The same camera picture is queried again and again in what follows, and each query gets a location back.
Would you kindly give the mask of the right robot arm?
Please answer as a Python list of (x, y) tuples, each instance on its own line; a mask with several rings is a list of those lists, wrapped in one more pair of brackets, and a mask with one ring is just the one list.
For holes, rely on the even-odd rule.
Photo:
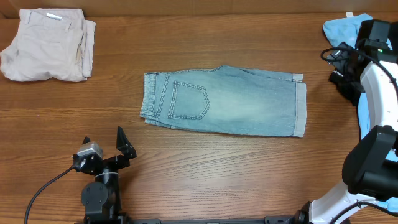
[(381, 39), (355, 47), (342, 42), (327, 50), (325, 61), (350, 74), (368, 98), (370, 130), (346, 156), (342, 181), (322, 198), (307, 202), (287, 223), (349, 223), (357, 211), (372, 207), (393, 217), (382, 203), (397, 197), (397, 54)]

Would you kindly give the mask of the light blue denim shorts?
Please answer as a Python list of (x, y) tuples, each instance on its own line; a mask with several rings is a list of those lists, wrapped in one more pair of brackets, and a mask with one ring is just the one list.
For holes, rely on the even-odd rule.
[(144, 74), (140, 116), (170, 129), (303, 137), (307, 86), (299, 73), (222, 65)]

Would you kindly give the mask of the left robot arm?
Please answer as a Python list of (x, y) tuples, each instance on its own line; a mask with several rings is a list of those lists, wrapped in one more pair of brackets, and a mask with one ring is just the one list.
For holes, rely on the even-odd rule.
[(72, 169), (94, 177), (81, 191), (84, 223), (131, 223), (129, 215), (122, 211), (119, 170), (129, 167), (137, 153), (120, 126), (116, 149), (121, 152), (119, 155), (103, 159), (99, 144), (86, 137), (73, 155)]

